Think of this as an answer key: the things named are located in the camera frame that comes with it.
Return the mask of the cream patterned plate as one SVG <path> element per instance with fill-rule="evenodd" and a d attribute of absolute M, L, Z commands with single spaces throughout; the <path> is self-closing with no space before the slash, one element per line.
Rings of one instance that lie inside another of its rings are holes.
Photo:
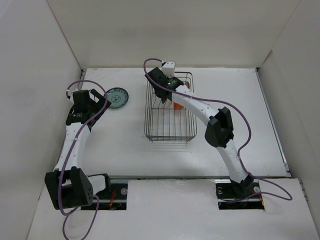
<path fill-rule="evenodd" d="M 187 86 L 188 89 L 190 89 L 190 83 L 188 81 L 185 81 L 184 85 Z"/>

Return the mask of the black plate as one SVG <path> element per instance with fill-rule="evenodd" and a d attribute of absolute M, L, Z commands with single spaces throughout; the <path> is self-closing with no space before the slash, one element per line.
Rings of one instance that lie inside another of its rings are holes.
<path fill-rule="evenodd" d="M 166 97 L 163 97 L 163 98 L 161 99 L 162 104 L 164 104 L 166 101 L 167 101 L 167 98 L 166 98 Z"/>

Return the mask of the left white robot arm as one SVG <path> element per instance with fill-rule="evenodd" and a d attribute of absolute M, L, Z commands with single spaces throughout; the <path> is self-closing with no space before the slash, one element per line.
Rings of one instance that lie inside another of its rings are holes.
<path fill-rule="evenodd" d="M 95 195 L 105 199 L 112 192 L 111 180 L 106 173 L 87 176 L 82 170 L 87 139 L 111 103 L 95 89 L 77 90 L 71 100 L 73 106 L 66 118 L 59 160 L 44 178 L 56 210 L 90 206 Z"/>

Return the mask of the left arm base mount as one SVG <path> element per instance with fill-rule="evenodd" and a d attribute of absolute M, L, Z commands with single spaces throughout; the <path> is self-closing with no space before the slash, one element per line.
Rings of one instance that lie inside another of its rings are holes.
<path fill-rule="evenodd" d="M 110 190 L 103 190 L 96 194 L 99 197 L 98 210 L 124 211 L 127 209 L 128 181 L 112 179 Z"/>

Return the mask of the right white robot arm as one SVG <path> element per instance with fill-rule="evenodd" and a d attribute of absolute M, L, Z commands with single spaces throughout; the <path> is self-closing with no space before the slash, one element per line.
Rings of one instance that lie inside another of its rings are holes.
<path fill-rule="evenodd" d="M 227 107 L 217 108 L 201 100 L 184 82 L 176 77 L 167 77 L 158 67 L 145 72 L 145 77 L 158 98 L 183 106 L 203 122 L 206 127 L 204 134 L 206 142 L 216 148 L 227 167 L 232 193 L 237 197 L 247 194 L 253 183 L 253 177 L 245 171 L 240 160 L 234 142 L 231 111 Z"/>

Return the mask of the orange plate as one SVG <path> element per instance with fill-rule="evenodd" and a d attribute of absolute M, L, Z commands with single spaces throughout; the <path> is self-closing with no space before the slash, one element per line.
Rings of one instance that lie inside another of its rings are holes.
<path fill-rule="evenodd" d="M 183 107 L 182 105 L 180 105 L 179 103 L 176 103 L 176 102 L 173 103 L 173 108 L 174 108 L 175 110 L 182 110 L 182 109 L 184 109 L 184 107 Z"/>

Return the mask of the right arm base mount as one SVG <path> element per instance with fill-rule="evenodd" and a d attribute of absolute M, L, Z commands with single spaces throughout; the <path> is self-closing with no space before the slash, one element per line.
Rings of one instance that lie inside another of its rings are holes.
<path fill-rule="evenodd" d="M 215 182 L 215 194 L 218 199 L 219 210 L 264 210 L 264 201 L 259 193 L 259 182 L 254 180 L 252 185 L 244 193 L 236 193 L 233 185 L 226 179 Z"/>

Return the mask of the clear glass plate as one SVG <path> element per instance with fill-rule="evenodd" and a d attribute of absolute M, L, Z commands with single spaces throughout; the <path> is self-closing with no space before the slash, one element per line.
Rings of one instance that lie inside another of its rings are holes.
<path fill-rule="evenodd" d="M 165 108 L 165 109 L 170 109 L 171 106 L 172 106 L 172 104 L 173 104 L 173 102 L 172 102 L 171 100 L 167 99 L 167 100 L 165 101 L 165 103 L 164 103 L 164 108 Z"/>

